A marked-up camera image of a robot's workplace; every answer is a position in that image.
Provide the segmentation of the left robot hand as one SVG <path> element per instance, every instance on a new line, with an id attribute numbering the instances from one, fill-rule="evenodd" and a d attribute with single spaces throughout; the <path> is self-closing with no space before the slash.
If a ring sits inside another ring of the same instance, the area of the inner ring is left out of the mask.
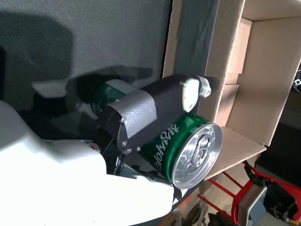
<path id="1" fill-rule="evenodd" d="M 292 88 L 298 93 L 301 92 L 301 69 L 300 68 L 297 70 Z"/>

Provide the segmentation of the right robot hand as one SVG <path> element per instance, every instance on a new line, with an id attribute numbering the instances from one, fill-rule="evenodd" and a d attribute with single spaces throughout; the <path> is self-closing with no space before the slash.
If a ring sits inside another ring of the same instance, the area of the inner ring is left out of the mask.
<path id="1" fill-rule="evenodd" d="M 101 81 L 87 139 L 44 140 L 1 102 L 1 225 L 128 226 L 166 215 L 220 153 L 221 127 L 194 113 L 218 86 L 182 74 L 142 88 Z"/>

